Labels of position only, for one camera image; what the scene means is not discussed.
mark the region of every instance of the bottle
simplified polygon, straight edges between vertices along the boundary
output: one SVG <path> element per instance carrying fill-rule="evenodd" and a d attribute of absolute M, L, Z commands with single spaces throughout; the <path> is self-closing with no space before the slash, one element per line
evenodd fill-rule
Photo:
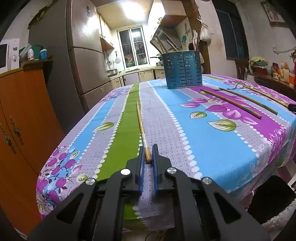
<path fill-rule="evenodd" d="M 34 60 L 33 49 L 29 49 L 29 51 L 28 51 L 28 60 Z"/>

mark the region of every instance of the chair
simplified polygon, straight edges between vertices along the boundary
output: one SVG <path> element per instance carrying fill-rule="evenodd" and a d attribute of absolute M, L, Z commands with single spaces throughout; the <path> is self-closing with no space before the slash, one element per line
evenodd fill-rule
<path fill-rule="evenodd" d="M 237 68 L 237 78 L 239 80 L 244 80 L 246 69 L 249 69 L 249 60 L 247 58 L 236 58 L 235 66 Z"/>

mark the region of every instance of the picture frame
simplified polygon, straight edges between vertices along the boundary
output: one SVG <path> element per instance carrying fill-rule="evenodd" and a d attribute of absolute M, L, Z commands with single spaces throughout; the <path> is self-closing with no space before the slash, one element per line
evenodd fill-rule
<path fill-rule="evenodd" d="M 289 25 L 285 22 L 282 16 L 277 12 L 277 10 L 267 1 L 261 2 L 262 7 L 267 15 L 270 26 L 272 27 L 282 27 L 289 28 Z"/>

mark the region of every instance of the blue utensil holder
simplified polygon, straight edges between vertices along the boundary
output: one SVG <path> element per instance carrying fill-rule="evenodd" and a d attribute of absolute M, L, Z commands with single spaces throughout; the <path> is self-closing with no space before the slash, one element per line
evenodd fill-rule
<path fill-rule="evenodd" d="M 161 56 L 168 89 L 202 85 L 202 70 L 198 51 L 170 52 Z"/>

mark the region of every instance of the floral tablecloth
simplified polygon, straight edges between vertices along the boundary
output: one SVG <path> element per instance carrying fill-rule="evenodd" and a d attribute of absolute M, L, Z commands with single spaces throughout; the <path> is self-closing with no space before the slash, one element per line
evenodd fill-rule
<path fill-rule="evenodd" d="M 136 101 L 140 102 L 151 148 L 156 143 L 172 166 L 196 179 L 209 176 L 242 199 L 293 158 L 296 115 L 246 88 L 235 91 L 269 106 L 278 115 L 219 91 L 261 114 L 262 119 L 257 119 L 200 90 L 234 88 L 237 83 L 237 79 L 203 75 L 202 87 L 169 90 L 163 79 L 113 90 L 79 121 L 42 168 L 36 190 L 41 217 L 88 177 L 108 178 L 138 155 L 142 142 Z M 295 103 L 268 88 L 244 83 L 280 101 Z M 151 165 L 145 165 L 142 196 L 125 205 L 124 218 L 126 228 L 157 230 L 174 226 L 172 200 L 154 195 Z"/>

